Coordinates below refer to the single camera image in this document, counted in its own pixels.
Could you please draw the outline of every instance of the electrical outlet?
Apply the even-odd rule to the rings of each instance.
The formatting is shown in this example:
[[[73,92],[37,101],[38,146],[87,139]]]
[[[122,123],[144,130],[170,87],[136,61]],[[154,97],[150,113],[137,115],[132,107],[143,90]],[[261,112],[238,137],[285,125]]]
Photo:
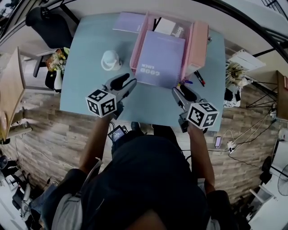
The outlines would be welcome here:
[[[227,147],[229,149],[229,154],[233,153],[234,152],[234,148],[236,147],[236,144],[233,143],[232,141],[229,141],[227,143]]]

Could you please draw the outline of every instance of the black and white marker cube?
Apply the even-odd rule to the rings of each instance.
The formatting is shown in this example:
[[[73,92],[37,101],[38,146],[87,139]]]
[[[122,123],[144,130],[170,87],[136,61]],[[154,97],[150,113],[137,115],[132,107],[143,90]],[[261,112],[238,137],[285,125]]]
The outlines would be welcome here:
[[[211,103],[192,103],[187,120],[200,129],[212,127],[219,112]]]
[[[86,97],[88,109],[98,117],[104,117],[117,110],[116,96],[97,89]]]

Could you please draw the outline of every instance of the light blue table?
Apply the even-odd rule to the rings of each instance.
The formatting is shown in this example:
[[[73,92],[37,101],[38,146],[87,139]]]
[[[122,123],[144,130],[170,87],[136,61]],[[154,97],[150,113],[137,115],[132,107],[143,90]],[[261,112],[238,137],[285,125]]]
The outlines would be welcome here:
[[[113,13],[81,19],[66,64],[60,110],[92,115],[85,97],[93,90],[102,88],[101,84],[115,75],[132,75],[129,61],[138,34],[112,30],[117,17],[118,14]],[[210,31],[210,35],[212,42],[208,46],[206,65],[199,71],[206,85],[203,87],[193,76],[194,84],[189,86],[219,110],[218,119],[210,128],[211,131],[218,131],[225,93],[225,47],[221,34]],[[123,66],[119,71],[105,71],[100,64],[102,55],[106,50],[113,49],[123,60]],[[123,103],[124,111],[118,118],[121,120],[178,126],[179,114],[183,112],[177,106],[171,90],[141,83]]]

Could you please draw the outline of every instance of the red marker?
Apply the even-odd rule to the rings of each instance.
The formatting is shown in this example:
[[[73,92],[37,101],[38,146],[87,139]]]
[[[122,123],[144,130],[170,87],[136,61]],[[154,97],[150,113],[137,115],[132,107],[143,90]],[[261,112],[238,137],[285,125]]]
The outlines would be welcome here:
[[[204,87],[204,85],[206,84],[205,81],[203,80],[203,78],[201,77],[200,73],[198,71],[194,72],[194,74],[196,75],[196,77],[198,78],[198,80],[200,81],[201,85]]]

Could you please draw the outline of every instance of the pink box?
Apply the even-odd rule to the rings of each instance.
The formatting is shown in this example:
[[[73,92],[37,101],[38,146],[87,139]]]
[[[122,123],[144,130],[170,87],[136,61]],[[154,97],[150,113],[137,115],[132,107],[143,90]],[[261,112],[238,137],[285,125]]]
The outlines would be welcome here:
[[[208,33],[209,25],[207,23],[201,21],[194,23],[190,49],[188,51],[186,77],[205,66]]]
[[[135,74],[136,73],[136,69],[138,66],[138,61],[139,61],[139,57],[142,51],[142,46],[143,46],[143,42],[146,36],[146,32],[147,30],[152,31],[153,30],[153,23],[154,23],[154,19],[155,18],[159,18],[159,17],[163,17],[165,19],[171,20],[173,22],[176,23],[181,23],[183,26],[185,26],[185,33],[184,33],[184,39],[185,39],[185,45],[184,45],[184,54],[183,54],[183,59],[182,59],[182,65],[181,65],[181,75],[180,75],[180,79],[184,80],[185,79],[185,73],[186,73],[186,67],[187,67],[187,63],[188,63],[188,50],[190,50],[190,43],[191,43],[191,38],[192,38],[192,28],[193,28],[193,23],[182,20],[180,18],[176,18],[176,17],[172,17],[170,15],[167,15],[165,13],[159,13],[159,12],[147,12],[146,16],[145,16],[145,20],[142,26],[142,29],[138,35],[138,38],[136,40],[133,52],[132,52],[132,56],[131,56],[131,60],[130,60],[130,68],[132,70],[132,72]]]

